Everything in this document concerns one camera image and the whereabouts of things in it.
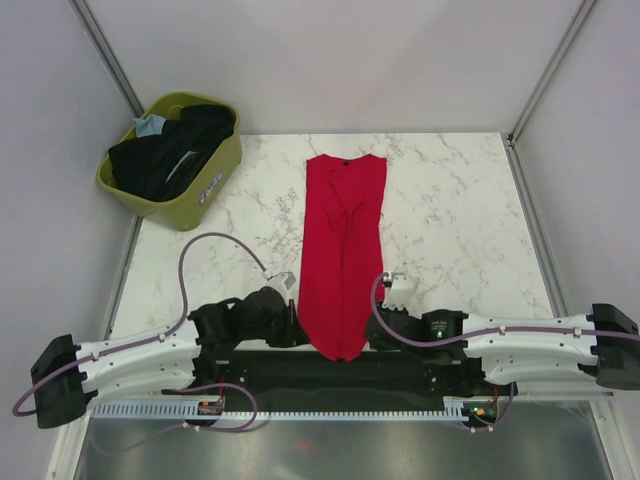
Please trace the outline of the red t shirt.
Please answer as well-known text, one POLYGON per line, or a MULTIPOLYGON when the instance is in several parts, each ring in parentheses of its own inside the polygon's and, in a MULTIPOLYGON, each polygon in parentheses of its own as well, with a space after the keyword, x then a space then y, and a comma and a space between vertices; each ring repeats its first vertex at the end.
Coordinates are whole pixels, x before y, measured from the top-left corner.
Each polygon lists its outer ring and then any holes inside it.
POLYGON ((387 160, 326 154, 306 163, 306 204, 298 317, 310 343, 331 361, 362 352, 372 290, 383 271, 379 224, 387 160))

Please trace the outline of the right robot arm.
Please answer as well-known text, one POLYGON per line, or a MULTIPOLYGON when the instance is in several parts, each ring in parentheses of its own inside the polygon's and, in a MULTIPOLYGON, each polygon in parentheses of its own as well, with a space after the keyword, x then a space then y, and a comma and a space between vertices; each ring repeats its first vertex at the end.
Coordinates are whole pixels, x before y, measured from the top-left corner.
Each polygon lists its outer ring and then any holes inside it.
POLYGON ((611 304, 533 320, 446 309, 416 318, 376 305, 365 337, 374 350, 401 351, 443 368, 465 394, 490 385, 586 378, 608 389, 639 388, 639 327, 611 304))

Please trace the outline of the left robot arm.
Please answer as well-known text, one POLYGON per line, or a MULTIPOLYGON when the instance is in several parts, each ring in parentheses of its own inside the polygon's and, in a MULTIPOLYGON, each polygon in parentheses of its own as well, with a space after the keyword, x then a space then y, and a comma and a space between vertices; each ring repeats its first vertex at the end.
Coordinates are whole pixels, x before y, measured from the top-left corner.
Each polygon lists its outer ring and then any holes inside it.
POLYGON ((31 368, 37 425, 57 428, 125 397, 216 395, 224 389, 220 361, 250 340, 272 348, 309 342, 294 302, 271 287, 205 304, 179 327, 82 344, 59 336, 31 368))

